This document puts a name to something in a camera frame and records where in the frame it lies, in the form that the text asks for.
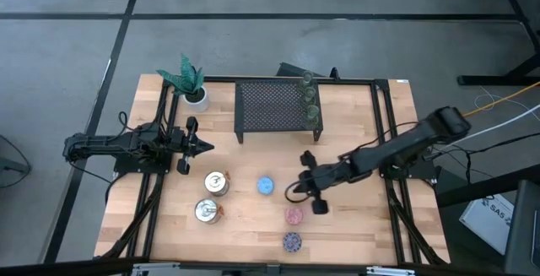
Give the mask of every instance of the tin can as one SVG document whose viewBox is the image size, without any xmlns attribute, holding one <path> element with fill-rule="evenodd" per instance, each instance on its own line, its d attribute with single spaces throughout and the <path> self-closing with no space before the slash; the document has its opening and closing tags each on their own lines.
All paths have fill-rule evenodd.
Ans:
<svg viewBox="0 0 540 276">
<path fill-rule="evenodd" d="M 213 171 L 204 179 L 204 187 L 216 197 L 223 196 L 229 190 L 229 178 L 226 174 Z"/>
<path fill-rule="evenodd" d="M 214 200 L 203 199 L 195 206 L 195 217 L 205 224 L 214 224 L 218 222 L 223 214 L 223 208 Z"/>
</svg>

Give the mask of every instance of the gray floor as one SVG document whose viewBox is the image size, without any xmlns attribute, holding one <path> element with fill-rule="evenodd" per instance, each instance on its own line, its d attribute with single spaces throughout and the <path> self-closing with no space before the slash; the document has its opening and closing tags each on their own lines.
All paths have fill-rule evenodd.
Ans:
<svg viewBox="0 0 540 276">
<path fill-rule="evenodd" d="M 519 0 L 538 26 L 540 0 Z M 127 0 L 0 0 L 0 12 L 123 13 Z M 507 0 L 138 0 L 135 13 L 511 13 Z M 28 156 L 34 170 L 0 189 L 0 266 L 40 260 L 67 183 L 65 137 L 84 130 L 119 21 L 0 20 L 0 133 Z M 440 106 L 474 108 L 479 87 L 458 87 L 460 74 L 502 74 L 532 54 L 519 24 L 319 20 L 132 21 L 105 102 L 98 133 L 117 133 L 118 111 L 129 111 L 138 75 L 178 68 L 186 53 L 206 74 L 274 75 L 280 62 L 344 77 L 406 78 L 420 117 Z M 487 87 L 496 95 L 519 88 Z M 516 100 L 539 102 L 538 90 Z M 471 117 L 474 131 L 523 112 L 502 103 Z M 528 116 L 463 143 L 476 149 L 524 133 L 540 123 Z M 537 140 L 495 149 L 473 167 L 493 176 L 537 163 Z M 0 154 L 9 151 L 0 146 Z M 109 177 L 112 159 L 92 158 L 88 169 Z M 453 160 L 437 164 L 463 176 Z M 12 177 L 0 178 L 5 181 Z M 482 180 L 474 176 L 473 180 Z M 103 182 L 85 177 L 59 260 L 93 254 L 104 210 Z"/>
</svg>

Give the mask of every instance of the wooden table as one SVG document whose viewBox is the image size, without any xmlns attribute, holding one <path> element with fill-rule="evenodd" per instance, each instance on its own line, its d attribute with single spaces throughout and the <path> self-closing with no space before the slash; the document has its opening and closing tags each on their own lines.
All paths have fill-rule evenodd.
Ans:
<svg viewBox="0 0 540 276">
<path fill-rule="evenodd" d="M 129 126 L 153 120 L 161 84 L 159 75 L 141 76 Z M 389 84 L 396 123 L 417 120 L 408 82 L 390 80 Z M 377 137 L 368 86 L 319 86 L 324 131 L 317 143 L 311 132 L 293 132 L 247 133 L 244 143 L 238 144 L 233 128 L 235 84 L 205 85 L 210 96 L 208 110 L 192 114 L 181 102 L 175 124 L 183 126 L 188 116 L 196 116 L 197 136 L 215 149 L 190 160 L 188 176 L 176 171 L 180 155 L 174 157 L 174 171 L 165 177 L 159 205 L 152 260 L 396 264 L 385 185 L 377 172 L 361 182 L 323 191 L 330 207 L 326 215 L 314 215 L 311 200 L 292 204 L 284 197 L 285 187 L 304 169 L 299 157 L 305 150 L 310 150 L 320 164 L 335 163 L 339 154 Z M 386 123 L 382 94 L 380 103 Z M 212 197 L 204 188 L 204 177 L 213 170 L 227 170 L 231 175 L 230 190 L 221 198 Z M 274 179 L 272 196 L 257 192 L 260 176 Z M 141 178 L 142 174 L 128 174 L 111 189 L 96 255 L 108 251 L 132 221 Z M 415 224 L 439 256 L 449 261 L 433 190 L 420 180 L 409 180 L 408 185 Z M 224 206 L 225 216 L 217 224 L 206 225 L 195 218 L 195 204 L 203 198 L 215 199 Z M 288 225 L 284 219 L 284 210 L 294 205 L 305 212 L 300 225 Z M 300 233 L 303 240 L 302 249 L 296 253 L 287 253 L 282 247 L 284 233 L 290 231 Z M 136 254 L 142 253 L 145 232 L 143 225 Z M 403 226 L 402 238 L 410 260 Z"/>
</svg>

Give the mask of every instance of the yellow cable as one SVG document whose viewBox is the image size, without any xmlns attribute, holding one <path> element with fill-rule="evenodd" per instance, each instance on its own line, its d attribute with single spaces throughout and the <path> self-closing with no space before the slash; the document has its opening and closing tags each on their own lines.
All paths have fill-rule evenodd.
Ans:
<svg viewBox="0 0 540 276">
<path fill-rule="evenodd" d="M 511 98 L 519 95 L 519 94 L 522 94 L 522 93 L 528 91 L 529 89 L 534 88 L 537 85 L 540 85 L 540 81 L 536 82 L 535 84 L 533 84 L 531 86 L 527 86 L 526 88 L 524 88 L 524 89 L 522 89 L 522 90 L 520 90 L 520 91 L 518 91 L 518 92 L 516 92 L 516 93 L 514 93 L 512 95 L 506 96 L 506 97 L 504 97 L 504 98 L 502 98 L 500 100 L 497 100 L 497 101 L 495 101 L 493 103 L 489 103 L 486 106 L 482 106 L 482 107 L 480 107 L 478 109 L 475 109 L 474 111 L 469 111 L 468 113 L 463 114 L 463 116 L 471 116 L 472 114 L 475 114 L 475 113 L 477 113 L 479 111 L 483 111 L 484 109 L 489 108 L 491 106 L 494 106 L 495 104 L 498 104 L 498 103 L 500 103 L 500 102 L 502 102 L 504 100 L 508 100 L 508 99 L 511 99 Z"/>
</svg>

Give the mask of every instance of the potted plant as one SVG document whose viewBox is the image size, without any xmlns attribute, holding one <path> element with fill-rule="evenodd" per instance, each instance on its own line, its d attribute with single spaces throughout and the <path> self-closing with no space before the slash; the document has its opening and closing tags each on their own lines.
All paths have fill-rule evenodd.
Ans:
<svg viewBox="0 0 540 276">
<path fill-rule="evenodd" d="M 204 74 L 202 68 L 195 70 L 192 63 L 184 54 L 181 55 L 181 75 L 175 75 L 159 69 L 157 72 L 163 79 L 175 86 L 175 94 L 183 95 L 183 100 L 196 112 L 208 108 L 208 92 L 203 86 Z"/>
</svg>

